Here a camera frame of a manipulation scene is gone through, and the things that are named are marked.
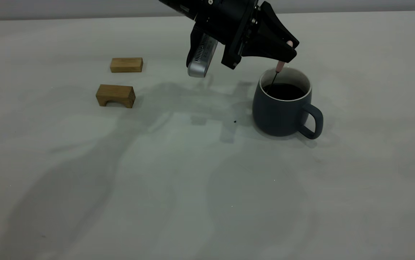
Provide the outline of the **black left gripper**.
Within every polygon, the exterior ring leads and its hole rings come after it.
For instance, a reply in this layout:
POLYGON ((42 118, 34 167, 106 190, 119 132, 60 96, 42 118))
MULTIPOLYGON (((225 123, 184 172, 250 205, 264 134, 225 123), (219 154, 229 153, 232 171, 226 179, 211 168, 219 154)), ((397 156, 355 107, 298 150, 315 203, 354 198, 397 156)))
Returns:
POLYGON ((191 31, 191 57, 195 56, 202 37, 207 35, 225 46, 221 63, 235 69, 242 57, 264 57, 289 63, 297 52, 299 41, 281 23, 267 1, 197 0, 195 25, 191 31), (244 35, 258 19, 256 37, 243 48, 244 35))

